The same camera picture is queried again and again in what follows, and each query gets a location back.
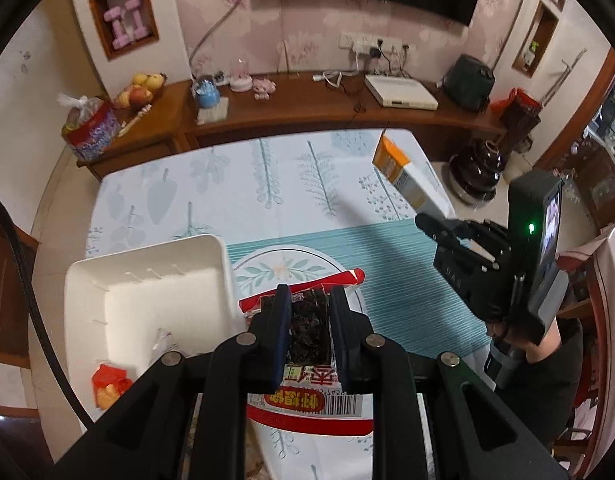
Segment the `pink dumbbells pair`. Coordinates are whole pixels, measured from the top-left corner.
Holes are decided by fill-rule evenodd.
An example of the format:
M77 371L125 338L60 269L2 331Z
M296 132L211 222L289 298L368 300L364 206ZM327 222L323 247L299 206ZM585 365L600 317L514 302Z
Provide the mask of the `pink dumbbells pair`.
M143 21L143 0L126 0L123 6L113 6L104 13L104 21L112 27L112 49L119 51L138 40L147 38L151 31Z

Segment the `red purple snack bag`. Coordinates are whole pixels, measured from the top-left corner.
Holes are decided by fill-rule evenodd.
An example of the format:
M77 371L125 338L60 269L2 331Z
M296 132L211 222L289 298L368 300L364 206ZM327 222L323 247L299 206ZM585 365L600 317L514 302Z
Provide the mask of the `red purple snack bag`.
M59 93L57 102L68 110L61 136L80 162L92 162L120 130L114 106L98 96L73 98Z

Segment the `white wall power strip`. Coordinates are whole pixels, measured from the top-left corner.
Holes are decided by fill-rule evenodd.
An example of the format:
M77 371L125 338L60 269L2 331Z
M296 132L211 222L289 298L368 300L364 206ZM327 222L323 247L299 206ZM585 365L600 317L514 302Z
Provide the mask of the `white wall power strip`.
M378 49L393 55L404 51L405 42L400 38L385 35L373 35L369 32L345 32L339 34L338 47L351 50L354 53L370 55L370 51Z

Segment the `small red orange packet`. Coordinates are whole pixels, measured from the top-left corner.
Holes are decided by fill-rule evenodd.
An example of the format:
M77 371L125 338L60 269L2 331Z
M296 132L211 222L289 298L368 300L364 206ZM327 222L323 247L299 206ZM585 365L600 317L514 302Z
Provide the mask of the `small red orange packet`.
M132 379L123 368L105 363L99 364L92 376L96 406L102 411L107 411L132 385Z

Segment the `fruit bowl with apples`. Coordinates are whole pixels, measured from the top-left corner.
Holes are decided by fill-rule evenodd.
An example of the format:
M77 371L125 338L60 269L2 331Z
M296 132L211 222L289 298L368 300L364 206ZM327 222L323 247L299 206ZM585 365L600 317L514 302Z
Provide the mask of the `fruit bowl with apples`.
M158 99L167 80L163 73L136 73L131 83L116 96L114 106L117 110L140 110Z

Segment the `wooden tv cabinet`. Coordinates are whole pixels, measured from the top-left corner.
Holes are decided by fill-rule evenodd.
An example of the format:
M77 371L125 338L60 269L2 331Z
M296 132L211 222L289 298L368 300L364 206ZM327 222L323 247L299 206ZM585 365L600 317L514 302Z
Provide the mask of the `wooden tv cabinet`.
M309 73L273 75L276 92L268 100L222 89L228 99L222 122L198 125L197 105L188 81L168 84L146 116L117 138L94 162L79 162L98 180L107 174L198 148L277 134L363 128L411 131L434 162L446 162L473 139L498 141L506 129L486 110L472 113L454 104L427 82L436 110L381 106L355 76L339 89L316 82Z

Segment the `black ceramic jar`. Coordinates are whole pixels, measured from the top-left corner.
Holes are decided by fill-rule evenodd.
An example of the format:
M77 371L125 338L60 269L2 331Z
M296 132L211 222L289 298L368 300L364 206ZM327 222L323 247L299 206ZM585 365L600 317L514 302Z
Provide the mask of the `black ceramic jar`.
M494 200L504 167L493 141L475 140L449 161L449 185L464 203L482 206Z

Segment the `red white dark snack pack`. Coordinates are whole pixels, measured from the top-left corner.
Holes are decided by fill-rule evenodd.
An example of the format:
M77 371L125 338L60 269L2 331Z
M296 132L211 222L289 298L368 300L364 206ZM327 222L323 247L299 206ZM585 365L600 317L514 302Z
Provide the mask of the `red white dark snack pack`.
M339 382L331 339L328 295L336 286L352 294L365 281L360 269L291 284L291 318L285 370L272 394L251 394L248 417L299 434L356 437L373 431L369 394L347 394Z

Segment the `teal striped table mat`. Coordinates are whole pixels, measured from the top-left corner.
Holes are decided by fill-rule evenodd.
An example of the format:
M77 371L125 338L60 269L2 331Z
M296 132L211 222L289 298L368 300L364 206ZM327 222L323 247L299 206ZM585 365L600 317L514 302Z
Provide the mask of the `teal striped table mat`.
M365 278L350 305L377 333L421 356L486 355L484 325L434 269L435 244L411 219L230 244L228 253L242 298L358 268Z

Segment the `orange white snack pack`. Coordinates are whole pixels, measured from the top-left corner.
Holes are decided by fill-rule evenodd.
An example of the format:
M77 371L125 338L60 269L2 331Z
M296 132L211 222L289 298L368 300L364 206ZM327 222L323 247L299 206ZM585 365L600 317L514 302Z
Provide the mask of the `orange white snack pack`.
M411 131L382 130L373 166L417 214L423 212L441 220L456 218L440 178Z

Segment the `white set-top box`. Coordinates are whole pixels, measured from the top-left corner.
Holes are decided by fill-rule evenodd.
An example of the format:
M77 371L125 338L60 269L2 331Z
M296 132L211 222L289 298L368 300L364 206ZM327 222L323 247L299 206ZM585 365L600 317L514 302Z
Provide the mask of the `white set-top box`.
M400 77L366 75L365 86L383 107L436 110L439 103L419 81Z

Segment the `dark green appliance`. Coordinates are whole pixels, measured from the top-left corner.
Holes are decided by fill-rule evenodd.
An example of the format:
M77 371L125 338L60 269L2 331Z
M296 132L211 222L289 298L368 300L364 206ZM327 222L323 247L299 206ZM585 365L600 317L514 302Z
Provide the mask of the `dark green appliance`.
M442 79L442 89L457 106L483 113L495 84L493 70L478 58L462 54Z

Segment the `blue teapot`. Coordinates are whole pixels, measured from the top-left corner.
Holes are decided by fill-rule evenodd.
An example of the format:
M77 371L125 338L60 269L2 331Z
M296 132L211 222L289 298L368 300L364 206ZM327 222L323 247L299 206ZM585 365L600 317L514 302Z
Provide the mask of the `blue teapot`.
M210 110L221 101L219 88L212 76L199 76L193 81L192 92L198 107L201 110Z

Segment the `white plastic storage bin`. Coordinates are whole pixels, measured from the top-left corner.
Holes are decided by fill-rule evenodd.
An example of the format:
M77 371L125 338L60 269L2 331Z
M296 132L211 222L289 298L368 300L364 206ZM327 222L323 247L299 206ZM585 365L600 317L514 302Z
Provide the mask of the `white plastic storage bin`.
M198 235L79 261L66 274L67 374L91 418L99 364L137 379L152 362L160 330L186 356L213 351L246 328L227 248Z

